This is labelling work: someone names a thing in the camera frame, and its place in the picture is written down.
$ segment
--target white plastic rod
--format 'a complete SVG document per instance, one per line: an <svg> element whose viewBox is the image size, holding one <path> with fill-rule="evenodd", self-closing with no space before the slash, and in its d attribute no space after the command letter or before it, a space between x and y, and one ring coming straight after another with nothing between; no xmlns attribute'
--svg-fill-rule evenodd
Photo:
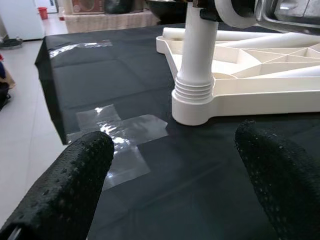
<svg viewBox="0 0 320 240"><path fill-rule="evenodd" d="M219 30L216 35L216 40L217 41L240 41L245 39L256 39L256 38L276 36L281 34L282 33ZM165 27L163 29L162 36L165 39L183 41L185 39L185 29Z"/></svg>
<svg viewBox="0 0 320 240"><path fill-rule="evenodd" d="M320 77L320 66L311 66L289 71L280 71L266 75L252 76L249 79L265 78L297 78L297 77Z"/></svg>
<svg viewBox="0 0 320 240"><path fill-rule="evenodd" d="M181 69L177 80L191 87L213 84L211 65L218 23L200 18L200 8L188 3Z"/></svg>
<svg viewBox="0 0 320 240"><path fill-rule="evenodd" d="M219 44L219 46L238 49L269 49L309 47L318 43L320 43L320 36L289 32L237 42L226 42Z"/></svg>
<svg viewBox="0 0 320 240"><path fill-rule="evenodd" d="M173 118L190 126L208 121L213 100L211 65L218 23L201 19L200 10L188 3L181 69L171 94Z"/></svg>

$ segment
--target table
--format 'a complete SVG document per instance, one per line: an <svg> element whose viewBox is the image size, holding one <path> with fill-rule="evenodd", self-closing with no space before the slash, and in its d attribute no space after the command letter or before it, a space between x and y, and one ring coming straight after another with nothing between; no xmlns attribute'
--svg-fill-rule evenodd
<svg viewBox="0 0 320 240"><path fill-rule="evenodd" d="M184 126L171 116L174 81L156 52L164 26L47 36L36 65L63 143L79 130L75 114L114 104L121 119L155 115L169 136L138 146L151 172L102 192L89 240L277 240L234 144L246 119L320 156L320 114L215 117ZM221 25L222 29L232 28ZM249 31L264 31L251 28ZM112 46L65 45L109 40Z"/></svg>

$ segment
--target white refrigerator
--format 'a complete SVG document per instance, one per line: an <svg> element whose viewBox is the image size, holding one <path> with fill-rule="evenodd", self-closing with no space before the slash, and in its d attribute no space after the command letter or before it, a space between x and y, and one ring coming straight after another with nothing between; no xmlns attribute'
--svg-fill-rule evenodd
<svg viewBox="0 0 320 240"><path fill-rule="evenodd" d="M0 16L10 39L35 40L45 36L35 0L0 0Z"/></svg>

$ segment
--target clear tape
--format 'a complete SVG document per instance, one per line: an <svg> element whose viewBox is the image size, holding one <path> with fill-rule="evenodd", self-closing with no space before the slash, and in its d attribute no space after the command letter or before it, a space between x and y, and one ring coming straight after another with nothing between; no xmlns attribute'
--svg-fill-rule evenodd
<svg viewBox="0 0 320 240"><path fill-rule="evenodd" d="M105 178L103 190L133 180L150 172L137 145L168 135L167 122L154 115L121 120L113 105L78 112L79 132L67 135L72 143L94 131L108 134L114 142L114 159Z"/></svg>
<svg viewBox="0 0 320 240"><path fill-rule="evenodd" d="M81 130L92 127L94 128L100 123L121 121L114 105L96 107L92 110L77 112L76 118Z"/></svg>
<svg viewBox="0 0 320 240"><path fill-rule="evenodd" d="M58 56L59 54L70 51L74 48L91 49L91 48L101 48L101 47L111 47L111 46L112 46L112 43L110 40L102 40L100 42L83 42L83 43L76 43L76 44L62 46L60 48L51 50L49 54L50 54L50 58L52 59Z"/></svg>
<svg viewBox="0 0 320 240"><path fill-rule="evenodd" d="M115 153L112 165L104 180L102 190L110 189L124 182L150 173L137 146L129 147L121 153Z"/></svg>

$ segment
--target black bowl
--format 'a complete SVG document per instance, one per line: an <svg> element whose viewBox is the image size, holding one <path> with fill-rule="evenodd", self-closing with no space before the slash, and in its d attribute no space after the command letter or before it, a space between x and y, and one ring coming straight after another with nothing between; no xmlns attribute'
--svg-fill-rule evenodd
<svg viewBox="0 0 320 240"><path fill-rule="evenodd" d="M186 22L187 2L174 0L145 0L151 12L162 24Z"/></svg>

